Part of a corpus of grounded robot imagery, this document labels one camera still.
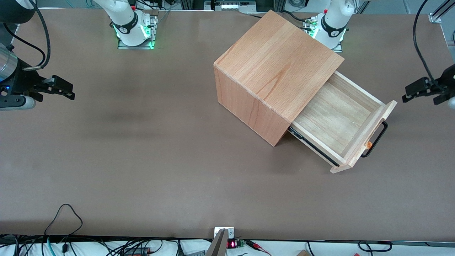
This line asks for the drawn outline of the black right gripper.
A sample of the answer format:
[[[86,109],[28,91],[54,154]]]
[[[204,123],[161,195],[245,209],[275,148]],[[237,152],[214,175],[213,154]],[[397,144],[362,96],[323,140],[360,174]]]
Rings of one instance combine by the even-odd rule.
[[[75,100],[73,84],[57,75],[48,79],[41,77],[37,71],[23,71],[30,65],[14,58],[8,60],[6,68],[1,68],[0,103],[36,103],[43,102],[42,94],[61,95]]]

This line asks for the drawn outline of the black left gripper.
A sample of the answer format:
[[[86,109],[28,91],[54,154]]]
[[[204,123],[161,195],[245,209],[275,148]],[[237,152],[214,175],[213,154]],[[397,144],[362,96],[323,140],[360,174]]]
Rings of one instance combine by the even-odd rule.
[[[446,68],[441,76],[435,80],[435,83],[428,78],[422,77],[405,87],[405,95],[402,96],[402,102],[407,103],[418,97],[434,96],[433,104],[439,105],[444,102],[450,102],[450,97],[455,95],[455,65],[452,64]]]

